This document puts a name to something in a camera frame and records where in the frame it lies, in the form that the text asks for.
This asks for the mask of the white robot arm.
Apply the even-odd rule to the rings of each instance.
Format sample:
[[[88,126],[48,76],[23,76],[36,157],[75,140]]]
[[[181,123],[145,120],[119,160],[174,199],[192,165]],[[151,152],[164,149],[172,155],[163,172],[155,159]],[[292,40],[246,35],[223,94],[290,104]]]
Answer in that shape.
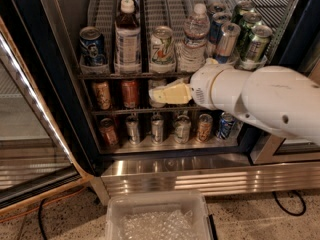
[[[320,144],[320,86],[286,67],[246,71],[208,61],[188,84],[176,80],[151,89],[149,97],[167,104],[194,101],[273,135]]]

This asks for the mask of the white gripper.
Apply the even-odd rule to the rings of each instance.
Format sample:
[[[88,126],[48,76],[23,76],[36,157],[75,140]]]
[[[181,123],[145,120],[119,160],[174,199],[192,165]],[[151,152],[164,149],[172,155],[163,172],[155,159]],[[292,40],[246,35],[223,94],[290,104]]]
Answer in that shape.
[[[173,105],[187,104],[193,98],[198,106],[215,110],[211,98],[213,83],[220,73],[228,69],[232,69],[232,66],[207,58],[206,64],[191,76],[190,85],[177,79],[165,86],[149,90],[149,97],[155,102]]]

